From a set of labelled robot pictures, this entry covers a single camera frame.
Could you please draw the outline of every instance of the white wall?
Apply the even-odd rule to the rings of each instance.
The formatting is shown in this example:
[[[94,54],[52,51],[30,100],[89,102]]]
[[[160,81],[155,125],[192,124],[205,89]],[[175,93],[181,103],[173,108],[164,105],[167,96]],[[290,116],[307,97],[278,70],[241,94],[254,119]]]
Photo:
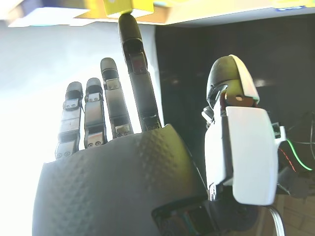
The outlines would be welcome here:
[[[155,28],[140,30],[161,111]],[[31,235],[37,181],[42,163],[54,160],[67,85],[80,81],[85,91],[89,78],[101,79],[104,57],[116,61],[124,94],[132,98],[116,23],[7,28],[0,22],[0,235]],[[134,99],[126,102],[140,131]]]

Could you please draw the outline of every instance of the robot finger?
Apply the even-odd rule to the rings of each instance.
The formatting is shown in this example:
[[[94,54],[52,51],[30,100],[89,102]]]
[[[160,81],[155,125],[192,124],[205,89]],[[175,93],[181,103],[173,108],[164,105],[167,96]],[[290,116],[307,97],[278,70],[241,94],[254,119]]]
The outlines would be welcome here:
[[[137,21],[130,14],[123,14],[119,18],[118,28],[141,129],[160,128],[157,102]]]
[[[100,69],[113,139],[132,134],[133,130],[115,61],[111,58],[102,59]]]
[[[56,159],[71,156],[79,150],[82,98],[81,83],[70,83],[63,103],[58,145],[55,151]]]
[[[85,95],[85,148],[93,148],[107,143],[103,101],[100,80],[98,78],[89,79]]]

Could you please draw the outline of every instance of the textured grip pad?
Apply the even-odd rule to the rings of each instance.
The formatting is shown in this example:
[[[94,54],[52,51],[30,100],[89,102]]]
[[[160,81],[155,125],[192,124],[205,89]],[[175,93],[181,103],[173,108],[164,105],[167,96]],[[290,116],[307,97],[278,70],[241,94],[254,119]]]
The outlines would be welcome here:
[[[44,164],[33,236],[158,236],[152,211],[196,197],[203,181],[167,125]]]

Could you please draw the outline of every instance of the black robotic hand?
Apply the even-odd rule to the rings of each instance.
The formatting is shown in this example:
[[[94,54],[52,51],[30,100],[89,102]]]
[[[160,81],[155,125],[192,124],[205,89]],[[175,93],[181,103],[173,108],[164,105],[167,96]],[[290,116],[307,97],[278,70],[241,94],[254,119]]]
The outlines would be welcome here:
[[[232,194],[209,204],[207,188],[171,125],[161,127],[136,20],[119,19],[120,39],[142,133],[133,134],[115,62],[101,61],[110,124],[99,79],[71,83],[63,104],[56,161],[44,164],[33,236],[206,236],[246,230],[256,208]],[[79,150],[82,99],[85,150]],[[106,126],[113,140],[107,142]]]

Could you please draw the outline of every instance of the green wire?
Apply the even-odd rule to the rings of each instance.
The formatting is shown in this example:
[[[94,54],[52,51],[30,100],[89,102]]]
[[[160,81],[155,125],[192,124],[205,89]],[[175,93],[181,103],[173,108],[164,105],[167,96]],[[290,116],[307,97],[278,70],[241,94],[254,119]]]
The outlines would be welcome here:
[[[309,168],[309,167],[307,167],[306,165],[304,165],[304,163],[303,163],[303,162],[300,160],[300,158],[297,156],[296,151],[295,151],[295,149],[294,149],[294,146],[293,146],[292,142],[291,142],[289,139],[287,139],[287,142],[289,143],[289,145],[290,145],[290,147],[291,147],[291,149],[292,149],[292,152],[293,152],[295,158],[296,158],[297,161],[301,164],[301,166],[303,166],[303,167],[304,167],[305,169],[307,169],[308,171],[312,171],[312,169]]]

